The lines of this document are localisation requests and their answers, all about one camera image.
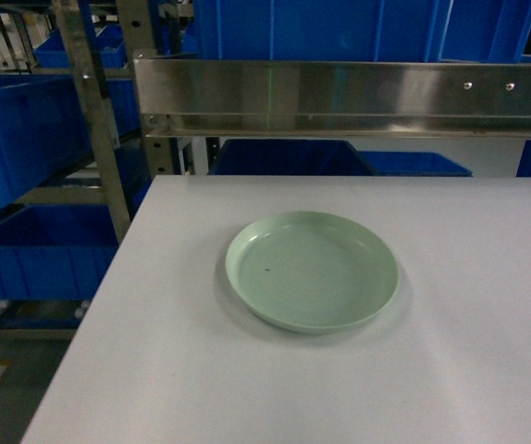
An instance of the table surface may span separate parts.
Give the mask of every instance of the table surface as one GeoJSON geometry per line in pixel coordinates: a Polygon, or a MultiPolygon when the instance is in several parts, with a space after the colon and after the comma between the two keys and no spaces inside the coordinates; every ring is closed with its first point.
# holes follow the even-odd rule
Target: table surface
{"type": "Polygon", "coordinates": [[[531,179],[159,177],[23,440],[531,443],[531,179]],[[401,282],[364,327],[291,333],[230,289],[228,244],[315,210],[401,282]]]}

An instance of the shelving rack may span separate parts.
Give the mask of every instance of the shelving rack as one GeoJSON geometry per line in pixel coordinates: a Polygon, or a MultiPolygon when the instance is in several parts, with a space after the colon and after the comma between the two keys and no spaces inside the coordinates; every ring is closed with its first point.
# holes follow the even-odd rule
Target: shelving rack
{"type": "MultiPolygon", "coordinates": [[[[160,35],[157,3],[120,1],[84,1],[84,0],[12,0],[0,2],[0,13],[9,13],[18,28],[18,34],[27,59],[28,71],[34,74],[67,74],[74,79],[80,106],[87,122],[93,147],[94,160],[97,163],[101,186],[39,187],[18,200],[18,204],[107,204],[118,241],[122,241],[132,214],[126,204],[119,172],[117,169],[115,148],[120,144],[116,121],[109,98],[106,78],[129,78],[133,71],[126,68],[103,69],[101,58],[94,38],[91,14],[119,14],[124,23],[124,38],[128,48],[129,60],[133,48],[143,48],[146,55],[160,54],[162,37],[160,35]],[[27,33],[23,13],[53,14],[64,41],[70,69],[42,69],[36,64],[29,34],[27,33]]],[[[190,14],[189,8],[181,8],[180,14],[190,14]]],[[[142,141],[148,147],[152,140],[142,141]]],[[[149,160],[154,161],[153,170],[172,173],[169,146],[161,155],[153,147],[149,160]]],[[[53,328],[0,329],[1,339],[69,339],[74,330],[53,328]]]]}
{"type": "MultiPolygon", "coordinates": [[[[21,201],[106,202],[120,240],[130,214],[114,156],[118,137],[108,77],[132,77],[136,83],[151,177],[173,173],[171,146],[182,137],[531,138],[531,65],[164,57],[159,56],[156,0],[0,0],[0,10],[55,14],[103,182],[102,190],[37,189],[21,201]],[[129,59],[126,68],[101,67],[92,12],[117,12],[129,59]]],[[[191,6],[179,6],[179,13],[191,16],[191,6]]],[[[20,19],[15,22],[22,26],[20,19]]],[[[33,64],[28,40],[21,37],[33,64]]],[[[193,150],[197,165],[207,165],[204,148],[196,144],[193,150]]]]}

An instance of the light green plate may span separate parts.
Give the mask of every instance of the light green plate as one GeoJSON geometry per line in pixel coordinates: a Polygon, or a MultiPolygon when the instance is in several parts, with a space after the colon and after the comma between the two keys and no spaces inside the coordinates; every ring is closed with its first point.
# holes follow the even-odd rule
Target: light green plate
{"type": "Polygon", "coordinates": [[[293,212],[245,228],[228,247],[227,275],[256,315],[302,333],[356,327],[397,288],[389,247],[343,217],[293,212]]]}

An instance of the plate rim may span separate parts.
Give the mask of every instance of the plate rim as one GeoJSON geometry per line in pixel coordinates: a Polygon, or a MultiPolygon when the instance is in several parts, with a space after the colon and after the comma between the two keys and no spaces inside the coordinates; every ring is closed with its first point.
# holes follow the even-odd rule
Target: plate rim
{"type": "Polygon", "coordinates": [[[327,213],[327,212],[322,212],[322,211],[311,211],[311,210],[286,211],[286,212],[277,213],[277,214],[274,214],[274,215],[271,215],[271,216],[260,217],[259,219],[254,220],[254,222],[252,222],[251,224],[245,226],[241,231],[239,231],[237,233],[237,235],[235,235],[233,240],[228,245],[227,253],[225,255],[225,270],[226,270],[226,274],[227,274],[228,283],[232,287],[235,295],[243,302],[243,304],[254,315],[259,317],[263,321],[267,322],[268,324],[274,325],[276,327],[280,327],[280,328],[283,328],[283,329],[288,330],[288,331],[299,332],[299,333],[307,333],[307,334],[335,333],[335,332],[339,332],[339,331],[352,329],[352,328],[361,326],[362,324],[365,324],[370,319],[372,319],[373,317],[377,316],[381,311],[383,311],[385,309],[385,307],[387,307],[389,305],[389,303],[393,300],[395,294],[397,293],[397,289],[401,285],[401,267],[400,267],[399,262],[397,260],[397,256],[392,251],[392,249],[387,245],[387,243],[381,237],[379,237],[373,230],[371,230],[370,228],[365,227],[364,225],[356,222],[353,219],[349,219],[348,217],[338,216],[338,215],[335,215],[335,214],[332,214],[332,213],[327,213]],[[348,222],[351,225],[356,226],[358,229],[363,229],[363,230],[367,231],[368,233],[372,234],[374,237],[376,237],[381,242],[381,244],[389,252],[389,256],[392,259],[391,263],[392,263],[392,265],[395,268],[396,278],[395,278],[395,286],[394,286],[390,296],[387,298],[385,303],[383,303],[383,305],[379,309],[377,309],[374,313],[372,313],[372,314],[370,314],[370,315],[368,315],[366,317],[363,317],[362,319],[358,319],[356,321],[349,322],[347,324],[340,324],[340,325],[336,325],[336,326],[308,326],[308,325],[300,325],[300,324],[291,324],[291,323],[287,323],[287,322],[284,322],[284,321],[280,321],[280,320],[278,320],[278,319],[276,319],[276,318],[274,318],[272,316],[264,314],[263,312],[261,312],[260,310],[255,308],[252,304],[250,304],[247,301],[246,297],[244,297],[243,294],[242,294],[243,291],[240,291],[240,289],[237,288],[237,286],[233,282],[233,279],[231,278],[231,274],[232,274],[231,268],[233,267],[233,265],[231,263],[232,260],[233,260],[232,259],[231,250],[232,250],[233,246],[237,242],[239,242],[239,239],[242,238],[243,235],[247,233],[247,231],[251,230],[256,225],[263,224],[266,221],[275,221],[276,219],[279,219],[279,218],[288,217],[288,216],[295,216],[295,215],[296,216],[298,216],[298,215],[300,215],[300,216],[316,215],[316,216],[324,216],[324,217],[336,218],[336,219],[342,220],[344,222],[348,222]]]}

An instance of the stainless steel bar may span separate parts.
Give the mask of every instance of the stainless steel bar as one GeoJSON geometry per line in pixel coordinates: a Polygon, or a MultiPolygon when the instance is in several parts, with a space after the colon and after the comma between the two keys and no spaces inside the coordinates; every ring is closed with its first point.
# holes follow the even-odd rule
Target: stainless steel bar
{"type": "Polygon", "coordinates": [[[531,137],[531,65],[134,61],[152,137],[531,137]]]}
{"type": "MultiPolygon", "coordinates": [[[[105,68],[105,78],[106,79],[130,79],[131,71],[127,68],[105,68]]],[[[35,66],[32,69],[33,74],[43,74],[43,75],[63,75],[71,74],[72,70],[70,68],[41,68],[35,66]]]]}
{"type": "Polygon", "coordinates": [[[116,0],[119,22],[124,31],[128,60],[134,53],[163,54],[163,36],[156,0],[116,0]]]}
{"type": "Polygon", "coordinates": [[[41,187],[21,196],[15,204],[106,204],[99,187],[41,187]]]}
{"type": "Polygon", "coordinates": [[[130,226],[130,213],[117,170],[114,149],[119,137],[89,6],[86,0],[53,0],[52,6],[73,69],[116,236],[122,241],[130,226]]]}
{"type": "Polygon", "coordinates": [[[23,55],[27,64],[27,70],[31,72],[33,67],[37,65],[37,60],[33,54],[33,44],[31,43],[29,32],[27,31],[27,24],[25,23],[23,15],[18,12],[14,12],[10,16],[13,19],[13,23],[15,23],[17,34],[19,35],[21,45],[23,46],[23,55]]]}
{"type": "Polygon", "coordinates": [[[13,66],[15,69],[19,70],[20,65],[19,61],[17,60],[17,54],[15,53],[15,48],[13,48],[13,44],[10,42],[10,39],[8,38],[8,31],[6,30],[5,22],[3,21],[3,18],[0,16],[0,33],[3,34],[3,39],[5,40],[6,49],[8,49],[8,53],[10,54],[10,59],[13,61],[13,66]]]}
{"type": "Polygon", "coordinates": [[[0,329],[0,340],[72,340],[76,332],[74,328],[5,328],[0,329]]]}
{"type": "Polygon", "coordinates": [[[179,4],[177,5],[177,13],[179,17],[193,17],[193,4],[179,4]]]}
{"type": "MultiPolygon", "coordinates": [[[[163,37],[160,30],[158,4],[156,0],[117,0],[117,13],[124,31],[124,41],[132,69],[132,59],[156,56],[163,53],[163,37]]],[[[142,134],[154,127],[152,119],[142,119],[142,134]]],[[[142,148],[146,152],[151,177],[157,174],[173,174],[173,159],[169,143],[142,138],[142,148]]]]}

